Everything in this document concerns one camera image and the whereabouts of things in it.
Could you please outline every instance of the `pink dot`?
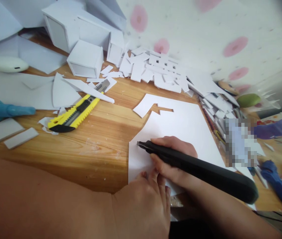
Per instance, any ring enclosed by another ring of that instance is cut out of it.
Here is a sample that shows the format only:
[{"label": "pink dot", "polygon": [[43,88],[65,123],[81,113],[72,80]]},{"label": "pink dot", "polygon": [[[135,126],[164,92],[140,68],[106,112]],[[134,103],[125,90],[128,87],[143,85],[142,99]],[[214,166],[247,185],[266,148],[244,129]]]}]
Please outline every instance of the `pink dot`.
[{"label": "pink dot", "polygon": [[148,25],[148,14],[143,6],[135,5],[131,14],[130,23],[137,32],[144,32]]},{"label": "pink dot", "polygon": [[215,8],[222,0],[195,0],[197,7],[203,13]]},{"label": "pink dot", "polygon": [[229,76],[228,79],[229,80],[238,80],[244,76],[247,75],[247,73],[249,72],[249,69],[247,67],[242,67],[240,69],[237,69],[236,71],[233,71]]},{"label": "pink dot", "polygon": [[247,91],[249,88],[251,87],[251,85],[242,85],[242,86],[238,86],[235,87],[235,89],[240,93],[244,93],[245,91]]},{"label": "pink dot", "polygon": [[170,49],[170,44],[166,38],[161,38],[154,45],[154,51],[157,53],[167,54]]},{"label": "pink dot", "polygon": [[247,37],[239,37],[235,41],[229,43],[224,51],[223,56],[230,57],[242,51],[248,43]]}]

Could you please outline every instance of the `wallpaper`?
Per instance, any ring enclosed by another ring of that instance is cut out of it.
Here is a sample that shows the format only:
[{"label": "wallpaper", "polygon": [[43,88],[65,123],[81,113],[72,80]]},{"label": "wallpaper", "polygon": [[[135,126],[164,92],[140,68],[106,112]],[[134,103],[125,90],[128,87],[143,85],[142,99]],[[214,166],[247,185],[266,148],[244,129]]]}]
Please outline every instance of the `wallpaper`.
[{"label": "wallpaper", "polygon": [[282,0],[117,2],[130,49],[167,53],[241,92],[282,71]]}]

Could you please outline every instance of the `wooden table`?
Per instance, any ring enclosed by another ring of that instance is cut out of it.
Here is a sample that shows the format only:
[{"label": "wooden table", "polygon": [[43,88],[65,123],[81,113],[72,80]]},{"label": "wooden table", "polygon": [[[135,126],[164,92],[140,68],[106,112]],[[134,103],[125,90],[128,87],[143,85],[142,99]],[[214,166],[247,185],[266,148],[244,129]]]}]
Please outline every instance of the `wooden table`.
[{"label": "wooden table", "polygon": [[[68,55],[47,40],[33,38],[32,41]],[[103,68],[107,65],[112,64],[104,62]],[[50,75],[33,68],[23,73],[54,76],[56,72],[65,75],[66,78],[85,81],[85,78],[73,76],[68,64]],[[149,111],[144,118],[140,118],[132,111],[144,95],[149,93],[194,104],[199,104],[199,101],[195,96],[190,98],[185,93],[178,94],[158,89],[153,82],[139,83],[127,78],[116,80],[117,84],[106,93],[115,100],[115,103],[100,101],[73,132],[51,135],[41,129],[38,121],[43,117],[55,117],[53,111],[37,111],[34,116],[16,117],[15,120],[24,128],[34,127],[39,136],[13,150],[8,150],[1,142],[0,158],[43,169],[94,191],[114,193],[121,189],[128,182],[128,143],[142,129],[150,115]],[[156,105],[153,105],[151,110],[159,112]],[[270,141],[269,144],[275,148],[274,141]],[[268,155],[267,159],[272,159],[275,163],[282,162],[280,152],[273,153],[267,147],[263,148]],[[282,203],[276,194],[265,189],[257,176],[254,179],[259,190],[256,208],[282,211]],[[188,204],[185,195],[179,195],[173,200],[175,206]]]}]

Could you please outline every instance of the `green object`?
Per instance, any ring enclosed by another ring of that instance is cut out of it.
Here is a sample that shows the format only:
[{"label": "green object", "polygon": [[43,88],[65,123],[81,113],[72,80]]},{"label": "green object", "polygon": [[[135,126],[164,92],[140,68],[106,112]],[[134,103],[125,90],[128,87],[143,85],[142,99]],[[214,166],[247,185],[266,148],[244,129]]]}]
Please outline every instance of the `green object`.
[{"label": "green object", "polygon": [[256,94],[242,95],[237,99],[237,103],[242,108],[252,107],[258,104],[260,101],[261,101],[261,98]]}]

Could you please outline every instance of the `blue handle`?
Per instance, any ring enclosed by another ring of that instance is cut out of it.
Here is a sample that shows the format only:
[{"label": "blue handle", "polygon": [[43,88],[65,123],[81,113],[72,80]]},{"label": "blue handle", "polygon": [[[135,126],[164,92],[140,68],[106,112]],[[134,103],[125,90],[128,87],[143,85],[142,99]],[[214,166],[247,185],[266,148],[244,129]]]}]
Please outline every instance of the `blue handle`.
[{"label": "blue handle", "polygon": [[274,188],[279,199],[282,201],[282,180],[280,179],[277,167],[273,161],[266,161],[261,167],[261,175],[266,179],[269,184]]}]

